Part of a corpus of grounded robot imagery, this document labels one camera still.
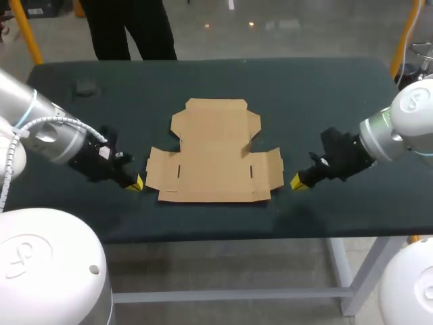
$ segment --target flattened cardboard box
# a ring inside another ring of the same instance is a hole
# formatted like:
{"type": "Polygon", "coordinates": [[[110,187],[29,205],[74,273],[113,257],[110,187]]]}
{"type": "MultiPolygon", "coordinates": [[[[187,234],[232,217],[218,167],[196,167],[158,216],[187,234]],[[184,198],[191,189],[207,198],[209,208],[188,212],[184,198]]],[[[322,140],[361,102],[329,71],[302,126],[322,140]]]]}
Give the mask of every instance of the flattened cardboard box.
{"type": "Polygon", "coordinates": [[[279,148],[250,151],[260,117],[244,100],[191,98],[173,115],[171,131],[181,151],[152,147],[147,160],[146,186],[160,191],[158,200],[252,202],[270,199],[284,185],[279,148]]]}

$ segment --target metal table frame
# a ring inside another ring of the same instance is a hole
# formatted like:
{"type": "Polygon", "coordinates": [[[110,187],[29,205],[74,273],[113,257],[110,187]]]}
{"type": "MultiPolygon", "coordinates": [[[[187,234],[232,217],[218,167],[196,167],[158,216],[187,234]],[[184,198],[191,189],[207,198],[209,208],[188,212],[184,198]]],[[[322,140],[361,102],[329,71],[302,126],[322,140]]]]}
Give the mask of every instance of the metal table frame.
{"type": "Polygon", "coordinates": [[[327,245],[338,286],[335,288],[282,288],[251,290],[197,290],[172,292],[130,292],[113,294],[114,303],[167,301],[211,301],[240,299],[341,298],[343,316],[355,316],[373,291],[385,267],[398,253],[407,236],[378,237],[359,271],[352,277],[342,238],[328,238],[327,245]]]}

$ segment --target white cable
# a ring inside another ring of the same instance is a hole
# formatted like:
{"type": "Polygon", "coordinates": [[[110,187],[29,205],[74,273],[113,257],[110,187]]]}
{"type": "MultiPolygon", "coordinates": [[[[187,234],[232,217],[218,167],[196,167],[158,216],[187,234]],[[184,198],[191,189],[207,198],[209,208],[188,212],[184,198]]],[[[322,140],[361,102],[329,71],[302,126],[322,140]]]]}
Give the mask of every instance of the white cable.
{"type": "Polygon", "coordinates": [[[9,145],[9,148],[7,149],[7,158],[6,158],[6,168],[5,168],[5,179],[3,181],[3,187],[1,189],[0,194],[0,213],[3,212],[7,200],[7,193],[9,192],[10,183],[12,180],[12,174],[14,173],[14,158],[15,158],[15,149],[18,143],[20,142],[21,137],[23,134],[26,133],[31,127],[34,127],[37,124],[44,123],[44,122],[63,122],[68,123],[71,125],[74,125],[76,127],[82,127],[87,132],[89,132],[91,135],[96,137],[96,139],[101,143],[106,143],[107,139],[103,137],[102,134],[100,134],[98,131],[96,131],[94,128],[88,126],[87,124],[84,124],[81,121],[74,120],[73,118],[68,117],[57,117],[57,116],[48,116],[48,117],[41,117],[36,118],[33,121],[30,121],[25,124],[22,128],[20,128],[20,132],[16,133],[14,137],[12,138],[11,144],[9,145]]]}
{"type": "Polygon", "coordinates": [[[419,17],[419,14],[421,13],[421,8],[422,8],[423,3],[424,3],[424,1],[419,1],[419,3],[418,3],[418,9],[417,9],[417,14],[415,16],[415,19],[412,21],[411,28],[409,28],[409,30],[407,31],[406,36],[405,36],[405,50],[403,51],[403,62],[402,62],[402,68],[401,68],[401,71],[400,71],[400,77],[398,78],[398,81],[397,81],[397,88],[400,85],[401,79],[403,77],[403,73],[405,73],[407,41],[409,40],[409,35],[412,34],[413,28],[417,24],[418,17],[419,17]]]}

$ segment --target gray floor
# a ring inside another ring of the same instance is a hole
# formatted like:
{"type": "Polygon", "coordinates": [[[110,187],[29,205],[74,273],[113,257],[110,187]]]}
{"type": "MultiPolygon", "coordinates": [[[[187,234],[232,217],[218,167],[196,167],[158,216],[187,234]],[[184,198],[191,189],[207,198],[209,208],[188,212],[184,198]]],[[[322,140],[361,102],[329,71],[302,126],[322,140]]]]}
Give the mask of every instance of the gray floor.
{"type": "MultiPolygon", "coordinates": [[[[409,0],[234,0],[230,11],[228,0],[164,3],[180,60],[374,56],[389,62],[411,6],[409,0]]],[[[427,7],[414,41],[430,40],[432,20],[427,7]]],[[[95,60],[86,20],[65,14],[31,24],[45,62],[95,60]]],[[[130,48],[139,60],[133,42],[130,48]]],[[[22,39],[0,46],[0,66],[26,79],[32,62],[22,39]]],[[[346,240],[354,272],[372,242],[346,240]]],[[[321,287],[335,284],[324,247],[322,240],[184,242],[109,246],[107,255],[119,293],[321,287]]],[[[116,313],[120,324],[382,324],[376,292],[356,318],[342,318],[333,299],[134,304],[116,313]]]]}

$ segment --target dark green table surface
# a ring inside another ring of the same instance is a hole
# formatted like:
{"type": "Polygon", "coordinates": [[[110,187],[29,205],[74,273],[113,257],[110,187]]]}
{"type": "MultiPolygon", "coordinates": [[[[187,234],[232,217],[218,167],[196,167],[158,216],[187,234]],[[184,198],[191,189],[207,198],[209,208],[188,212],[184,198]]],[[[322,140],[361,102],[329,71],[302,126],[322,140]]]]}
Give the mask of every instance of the dark green table surface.
{"type": "Polygon", "coordinates": [[[7,209],[51,207],[88,223],[103,242],[247,238],[393,236],[433,233],[433,172],[408,154],[350,178],[292,192],[296,170],[321,152],[320,132],[358,124],[387,107],[396,88],[382,63],[368,59],[276,59],[202,62],[44,64],[28,83],[82,121],[120,132],[119,148],[144,167],[150,147],[178,150],[171,116],[189,98],[244,98],[260,114],[253,151],[279,146],[286,186],[272,200],[239,204],[158,202],[158,193],[88,183],[77,172],[28,153],[7,209]],[[100,94],[79,98],[75,81],[100,94]]]}

